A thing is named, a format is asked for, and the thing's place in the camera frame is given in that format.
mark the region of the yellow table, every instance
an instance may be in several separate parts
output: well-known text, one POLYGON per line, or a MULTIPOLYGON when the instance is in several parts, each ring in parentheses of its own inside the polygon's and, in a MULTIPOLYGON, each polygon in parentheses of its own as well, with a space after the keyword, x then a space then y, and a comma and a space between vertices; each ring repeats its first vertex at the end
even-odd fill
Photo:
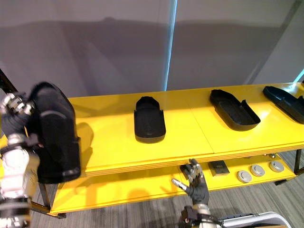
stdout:
MULTIPOLYGON (((295 96, 304 95, 300 83, 273 86, 295 96)), ((81 137, 82 177, 59 185, 51 214, 184 194, 170 179, 185 181, 178 165, 189 158, 202 162, 210 190, 295 177, 279 157, 276 159, 285 171, 271 171, 270 158, 262 154, 304 148, 304 125, 270 102, 262 93, 264 87, 240 85, 70 98, 81 137), (246 99, 261 123, 245 132, 228 128, 209 101, 212 89, 223 89, 240 101, 246 99), (167 133, 155 144, 137 142, 134 136, 135 104, 147 95, 164 110, 167 133), (225 160, 228 176, 212 177, 207 162, 216 160, 225 160), (241 183, 236 172, 249 170, 252 164, 263 166, 266 175, 254 177, 249 184, 241 183)))
MULTIPOLYGON (((304 95, 303 84, 276 84, 304 95)), ((71 98, 81 137, 82 176, 96 176, 282 152, 304 147, 304 125, 284 114, 262 91, 265 85, 222 87, 248 104, 261 123, 245 132, 226 126, 209 101, 214 88, 71 98), (162 142, 144 144, 134 137, 133 111, 142 96, 153 96, 164 110, 162 142)))

